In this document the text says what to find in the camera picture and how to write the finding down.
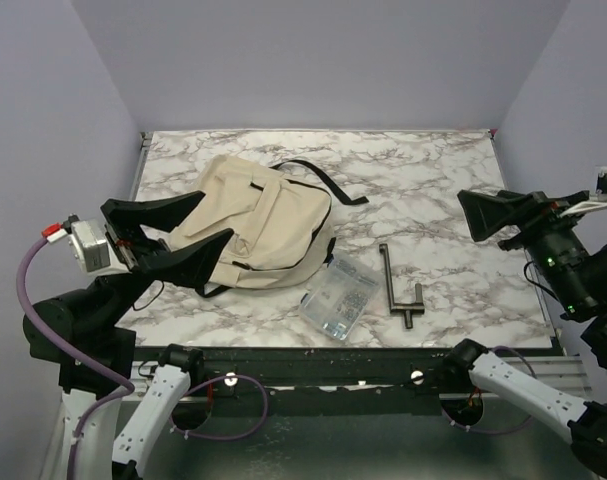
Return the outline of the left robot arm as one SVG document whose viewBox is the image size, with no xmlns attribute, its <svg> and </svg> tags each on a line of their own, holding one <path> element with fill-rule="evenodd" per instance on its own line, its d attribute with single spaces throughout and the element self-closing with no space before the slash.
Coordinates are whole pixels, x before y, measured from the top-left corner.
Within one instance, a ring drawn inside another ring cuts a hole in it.
<svg viewBox="0 0 607 480">
<path fill-rule="evenodd" d="M 216 230 L 173 250 L 147 237 L 169 232 L 205 200 L 202 192 L 146 202 L 110 199 L 101 222 L 76 216 L 47 227 L 16 275 L 23 332 L 33 358 L 59 368 L 64 406 L 62 470 L 69 479 L 140 479 L 179 400 L 204 385 L 204 356 L 176 344 L 161 353 L 152 383 L 124 427 L 117 424 L 131 379 L 136 335 L 120 319 L 154 283 L 202 287 L 233 232 Z M 27 273 L 46 246 L 67 240 L 92 276 L 83 289 L 40 302 L 27 293 Z"/>
</svg>

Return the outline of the cream canvas backpack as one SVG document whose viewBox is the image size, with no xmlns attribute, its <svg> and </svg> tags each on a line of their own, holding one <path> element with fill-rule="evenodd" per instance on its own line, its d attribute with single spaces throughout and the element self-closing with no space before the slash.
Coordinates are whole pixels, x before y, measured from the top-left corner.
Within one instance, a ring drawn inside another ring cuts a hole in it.
<svg viewBox="0 0 607 480">
<path fill-rule="evenodd" d="M 199 174 L 193 188 L 204 197 L 170 232 L 170 248 L 192 246 L 223 229 L 233 232 L 208 280 L 214 288 L 199 288 L 201 297 L 295 286 L 330 261 L 336 243 L 333 203 L 359 206 L 369 200 L 349 196 L 313 163 L 297 163 L 320 182 L 291 175 L 281 163 L 263 166 L 230 155 L 214 157 Z"/>
</svg>

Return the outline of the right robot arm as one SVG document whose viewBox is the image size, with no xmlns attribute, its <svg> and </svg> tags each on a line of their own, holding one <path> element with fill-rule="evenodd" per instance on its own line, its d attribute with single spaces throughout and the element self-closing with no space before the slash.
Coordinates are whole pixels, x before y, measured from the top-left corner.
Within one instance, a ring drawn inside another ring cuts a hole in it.
<svg viewBox="0 0 607 480">
<path fill-rule="evenodd" d="M 550 198 L 542 192 L 495 195 L 462 190 L 458 200 L 476 242 L 507 226 L 516 235 L 499 242 L 504 251 L 523 249 L 563 308 L 563 319 L 587 326 L 581 336 L 607 374 L 607 245 L 589 253 L 573 228 L 588 213 L 607 209 L 607 193 Z M 517 365 L 517 353 L 502 357 L 465 339 L 443 358 L 441 381 L 463 392 L 477 388 L 521 409 L 558 435 L 596 477 L 607 479 L 607 403 L 573 395 L 587 383 L 576 358 L 534 357 Z"/>
</svg>

